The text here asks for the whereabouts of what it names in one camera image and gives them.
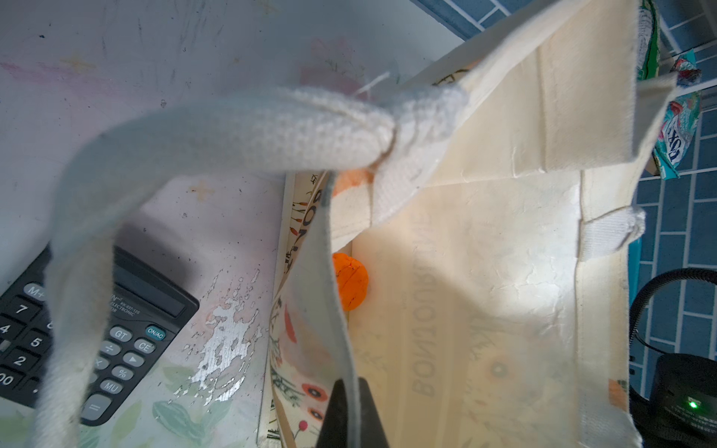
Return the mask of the orange tangerine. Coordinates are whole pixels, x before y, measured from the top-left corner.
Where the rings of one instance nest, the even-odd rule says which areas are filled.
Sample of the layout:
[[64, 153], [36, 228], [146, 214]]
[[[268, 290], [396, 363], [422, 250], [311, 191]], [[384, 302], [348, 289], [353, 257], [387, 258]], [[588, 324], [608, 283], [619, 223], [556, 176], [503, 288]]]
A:
[[357, 259], [341, 252], [332, 255], [338, 294], [345, 313], [358, 308], [366, 299], [369, 274]]

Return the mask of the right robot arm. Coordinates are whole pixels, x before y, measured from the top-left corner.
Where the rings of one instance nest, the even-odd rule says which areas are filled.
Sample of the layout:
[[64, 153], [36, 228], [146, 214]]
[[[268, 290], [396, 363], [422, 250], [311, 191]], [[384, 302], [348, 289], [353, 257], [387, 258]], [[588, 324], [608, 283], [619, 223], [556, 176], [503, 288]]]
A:
[[631, 388], [629, 411], [644, 447], [714, 447], [716, 362], [691, 354], [662, 354], [650, 397]]

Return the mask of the cream floral tote bag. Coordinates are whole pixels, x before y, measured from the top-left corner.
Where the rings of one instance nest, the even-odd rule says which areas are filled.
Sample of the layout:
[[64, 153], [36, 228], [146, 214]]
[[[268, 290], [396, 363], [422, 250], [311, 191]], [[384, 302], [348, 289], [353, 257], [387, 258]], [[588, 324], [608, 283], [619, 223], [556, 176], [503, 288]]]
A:
[[[676, 78], [638, 81], [639, 7], [534, 1], [383, 102], [274, 88], [100, 134], [55, 194], [28, 444], [80, 441], [121, 224], [176, 177], [241, 170], [315, 177], [269, 317], [282, 446], [640, 446], [612, 306]], [[348, 313], [337, 252], [370, 278]]]

